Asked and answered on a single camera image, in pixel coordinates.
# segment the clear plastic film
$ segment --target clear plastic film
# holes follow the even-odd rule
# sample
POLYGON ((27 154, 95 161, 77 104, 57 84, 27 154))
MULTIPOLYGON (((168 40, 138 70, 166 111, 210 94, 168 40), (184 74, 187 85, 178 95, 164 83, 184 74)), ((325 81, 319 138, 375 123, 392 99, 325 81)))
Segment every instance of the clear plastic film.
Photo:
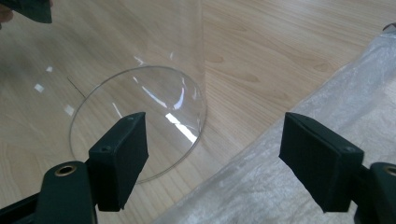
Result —
MULTIPOLYGON (((396 161, 396 33, 376 37, 293 112, 306 115, 365 151, 363 164, 396 161)), ((278 157, 278 121, 225 168, 155 223, 352 223, 349 213, 323 214, 278 157)))
POLYGON ((38 160, 39 186, 48 168, 87 160, 117 120, 142 111, 149 159, 138 181, 185 158, 205 123, 201 1, 53 1, 51 16, 14 12, 0 30, 0 148, 22 155, 10 162, 38 160))

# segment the wood laminate surface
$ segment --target wood laminate surface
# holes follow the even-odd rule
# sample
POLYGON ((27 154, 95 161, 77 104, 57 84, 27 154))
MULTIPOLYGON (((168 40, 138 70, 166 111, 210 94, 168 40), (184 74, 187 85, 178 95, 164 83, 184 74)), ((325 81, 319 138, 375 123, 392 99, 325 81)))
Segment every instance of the wood laminate surface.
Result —
MULTIPOLYGON (((97 2, 97 5, 90 5, 86 13, 107 7, 105 0, 97 2)), ((60 10, 59 5, 62 6, 62 3, 54 1, 54 12, 60 10)), ((396 21, 396 2, 205 0, 203 12, 207 115, 201 139, 177 167, 165 175, 136 185, 125 210, 98 213, 100 223, 150 223, 165 212, 248 148, 286 111, 320 87, 337 69, 353 61, 385 25, 396 21)), ((59 139, 59 135, 67 136, 68 130, 57 126, 69 123, 71 118, 57 117, 56 113, 51 115, 49 110, 56 109, 51 105, 68 102, 76 107, 83 100, 79 92, 68 91, 70 86, 64 86, 61 75, 49 76, 44 73, 47 68, 43 67, 44 64, 29 64, 23 55, 29 52, 40 57, 43 51, 53 50, 48 46, 57 45, 55 39, 42 35, 36 40, 37 45, 42 46, 40 50, 23 46, 21 51, 17 51, 15 46, 2 45, 3 40, 15 37, 4 32, 12 26, 12 22, 15 21, 3 24, 0 31, 1 207, 38 192, 43 174, 50 167, 70 160, 66 138, 53 140, 53 148, 46 151, 32 146, 39 146, 37 141, 51 142, 50 139, 59 139), (34 72, 41 75, 26 75, 34 72), (29 97, 37 94, 37 89, 21 90, 27 90, 37 80, 41 80, 43 86, 46 82, 50 83, 52 92, 62 94, 43 95, 37 102, 29 101, 29 97), (26 114, 28 108, 36 105, 48 106, 40 107, 34 114, 26 114), (14 118, 33 118, 39 125, 25 129, 22 124, 29 123, 29 119, 14 118), (24 131, 21 133, 23 138, 10 135, 5 127, 13 127, 19 133, 24 131), (48 127, 53 129, 50 135, 39 131, 48 127)), ((95 24, 95 32, 100 32, 102 25, 95 24)), ((77 26, 87 29, 83 23, 77 26)), ((30 32, 40 35, 39 29, 30 32)), ((122 51, 128 48, 117 50, 119 54, 108 57, 122 57, 122 51)), ((88 63, 86 58, 89 54, 81 54, 79 61, 73 61, 65 54, 58 67, 65 66, 66 62, 83 67, 84 63, 88 63)), ((81 69, 80 74, 69 78, 77 82, 92 72, 114 75, 129 68, 129 65, 119 67, 104 63, 97 71, 81 69)), ((87 83, 89 87, 93 85, 89 81, 87 83)), ((85 90, 83 94, 89 92, 89 87, 80 87, 85 90)))

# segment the plastic wrap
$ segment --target plastic wrap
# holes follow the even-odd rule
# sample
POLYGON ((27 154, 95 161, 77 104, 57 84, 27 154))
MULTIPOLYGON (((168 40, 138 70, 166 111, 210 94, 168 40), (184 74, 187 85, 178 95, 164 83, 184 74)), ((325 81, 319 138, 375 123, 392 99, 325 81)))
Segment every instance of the plastic wrap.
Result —
MULTIPOLYGON (((365 151, 363 164, 396 162, 396 33, 375 38, 300 102, 307 115, 365 151)), ((283 120, 244 153, 174 205, 155 223, 353 223, 349 213, 323 214, 278 157, 283 120)))

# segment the clear glass disc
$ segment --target clear glass disc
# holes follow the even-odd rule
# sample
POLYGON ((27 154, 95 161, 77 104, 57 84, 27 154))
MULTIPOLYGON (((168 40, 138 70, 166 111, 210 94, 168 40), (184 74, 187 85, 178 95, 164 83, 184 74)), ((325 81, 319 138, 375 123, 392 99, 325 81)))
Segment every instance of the clear glass disc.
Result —
POLYGON ((127 70, 97 86, 78 108, 69 141, 76 160, 120 118, 146 112, 148 161, 138 183, 164 174, 193 149, 205 123, 205 97, 182 72, 163 66, 127 70))

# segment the black holder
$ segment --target black holder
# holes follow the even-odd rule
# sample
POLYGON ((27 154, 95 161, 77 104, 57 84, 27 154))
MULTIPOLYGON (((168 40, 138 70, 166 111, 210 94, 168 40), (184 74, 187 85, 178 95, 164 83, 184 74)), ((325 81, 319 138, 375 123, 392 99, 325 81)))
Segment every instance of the black holder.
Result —
POLYGON ((50 0, 0 0, 0 4, 42 23, 52 23, 50 0))
POLYGON ((396 223, 396 165, 362 165, 364 152, 309 117, 286 113, 279 158, 323 212, 358 205, 355 223, 396 223))
POLYGON ((149 157, 145 113, 120 119, 89 154, 49 169, 41 191, 1 209, 0 223, 97 223, 97 204, 123 209, 149 157))

